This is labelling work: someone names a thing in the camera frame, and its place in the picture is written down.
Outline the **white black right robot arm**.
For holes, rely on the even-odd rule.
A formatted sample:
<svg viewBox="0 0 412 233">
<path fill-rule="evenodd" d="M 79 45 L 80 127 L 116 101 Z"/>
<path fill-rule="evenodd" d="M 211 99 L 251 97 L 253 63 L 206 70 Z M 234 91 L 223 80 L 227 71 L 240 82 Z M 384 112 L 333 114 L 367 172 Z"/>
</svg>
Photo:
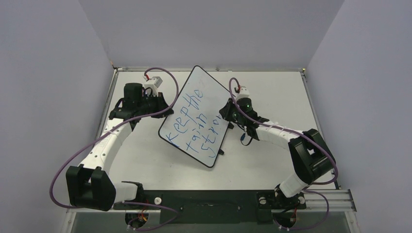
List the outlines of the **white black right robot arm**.
<svg viewBox="0 0 412 233">
<path fill-rule="evenodd" d="M 297 131 L 277 125 L 259 116 L 250 98 L 241 98 L 236 103 L 229 99 L 219 113 L 252 139 L 270 142 L 290 153 L 294 172 L 275 188 L 274 201 L 280 207 L 287 207 L 294 196 L 336 169 L 330 149 L 315 129 Z"/>
</svg>

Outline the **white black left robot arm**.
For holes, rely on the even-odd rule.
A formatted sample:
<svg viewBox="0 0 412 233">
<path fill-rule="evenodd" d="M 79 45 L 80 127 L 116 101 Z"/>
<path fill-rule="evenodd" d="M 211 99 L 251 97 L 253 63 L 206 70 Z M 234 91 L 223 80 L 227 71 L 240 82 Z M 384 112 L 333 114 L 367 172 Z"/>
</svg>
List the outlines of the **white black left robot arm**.
<svg viewBox="0 0 412 233">
<path fill-rule="evenodd" d="M 122 201 L 134 209 L 144 205 L 142 184 L 130 181 L 113 183 L 109 170 L 123 142 L 139 123 L 139 116 L 164 118 L 173 114 L 163 94 L 158 91 L 159 86 L 152 81 L 124 86 L 123 98 L 110 112 L 102 140 L 93 145 L 90 155 L 78 166 L 70 166 L 66 171 L 72 206 L 108 211 Z"/>
</svg>

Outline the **black framed whiteboard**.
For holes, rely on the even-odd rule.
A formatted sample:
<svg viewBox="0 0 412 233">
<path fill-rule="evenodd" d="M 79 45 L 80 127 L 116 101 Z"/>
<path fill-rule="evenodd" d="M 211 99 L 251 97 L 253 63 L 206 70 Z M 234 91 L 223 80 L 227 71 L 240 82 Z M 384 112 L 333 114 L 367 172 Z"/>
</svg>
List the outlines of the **black framed whiteboard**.
<svg viewBox="0 0 412 233">
<path fill-rule="evenodd" d="M 226 87 L 195 66 L 173 105 L 174 113 L 161 124 L 159 137 L 212 168 L 228 129 L 229 123 L 219 111 L 229 97 Z"/>
</svg>

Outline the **blue marker cap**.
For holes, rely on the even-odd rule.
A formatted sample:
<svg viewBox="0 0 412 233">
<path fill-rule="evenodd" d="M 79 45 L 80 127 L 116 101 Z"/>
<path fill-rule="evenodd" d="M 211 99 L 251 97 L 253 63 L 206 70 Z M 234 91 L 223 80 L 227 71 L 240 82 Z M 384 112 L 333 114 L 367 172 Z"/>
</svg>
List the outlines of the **blue marker cap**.
<svg viewBox="0 0 412 233">
<path fill-rule="evenodd" d="M 245 139 L 246 134 L 244 133 L 241 137 L 240 140 L 243 141 Z"/>
</svg>

